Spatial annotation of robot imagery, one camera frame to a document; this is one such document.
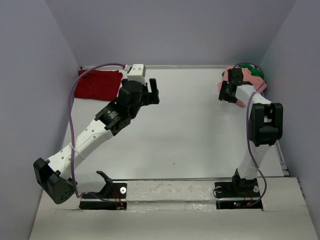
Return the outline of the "pink t shirt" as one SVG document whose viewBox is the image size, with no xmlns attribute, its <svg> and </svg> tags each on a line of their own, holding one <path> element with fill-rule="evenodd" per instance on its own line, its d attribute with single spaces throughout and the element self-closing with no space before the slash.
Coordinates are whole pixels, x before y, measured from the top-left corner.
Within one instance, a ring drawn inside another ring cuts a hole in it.
<svg viewBox="0 0 320 240">
<path fill-rule="evenodd" d="M 231 68 L 232 66 L 228 66 L 222 73 L 222 81 L 217 84 L 218 92 L 221 90 L 223 81 L 228 81 L 228 70 Z M 236 68 L 242 70 L 243 81 L 250 82 L 259 93 L 262 93 L 267 88 L 267 84 L 264 82 L 265 76 L 261 69 L 251 64 L 239 64 Z"/>
</svg>

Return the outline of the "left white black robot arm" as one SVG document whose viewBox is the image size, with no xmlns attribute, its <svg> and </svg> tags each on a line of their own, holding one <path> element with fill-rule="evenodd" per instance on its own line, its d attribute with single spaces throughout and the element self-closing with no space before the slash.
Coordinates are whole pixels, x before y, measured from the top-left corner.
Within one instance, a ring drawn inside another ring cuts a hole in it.
<svg viewBox="0 0 320 240">
<path fill-rule="evenodd" d="M 159 104 L 159 90 L 154 78 L 149 84 L 124 79 L 118 96 L 100 110 L 78 137 L 47 159 L 33 163 L 37 183 L 57 205 L 76 192 L 75 169 L 95 149 L 116 136 L 137 116 L 142 106 Z"/>
</svg>

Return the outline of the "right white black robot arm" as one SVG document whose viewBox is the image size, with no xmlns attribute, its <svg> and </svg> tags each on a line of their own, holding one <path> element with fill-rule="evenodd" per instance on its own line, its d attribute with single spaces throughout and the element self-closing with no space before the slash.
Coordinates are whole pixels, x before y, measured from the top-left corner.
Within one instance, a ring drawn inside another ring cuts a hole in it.
<svg viewBox="0 0 320 240">
<path fill-rule="evenodd" d="M 262 95 L 265 82 L 255 86 L 253 81 L 246 80 L 244 68 L 233 66 L 224 72 L 224 77 L 218 99 L 244 104 L 247 150 L 232 180 L 216 182 L 213 193 L 218 199 L 245 198 L 247 194 L 262 198 L 257 177 L 263 175 L 260 166 L 266 153 L 282 138 L 284 107 Z"/>
</svg>

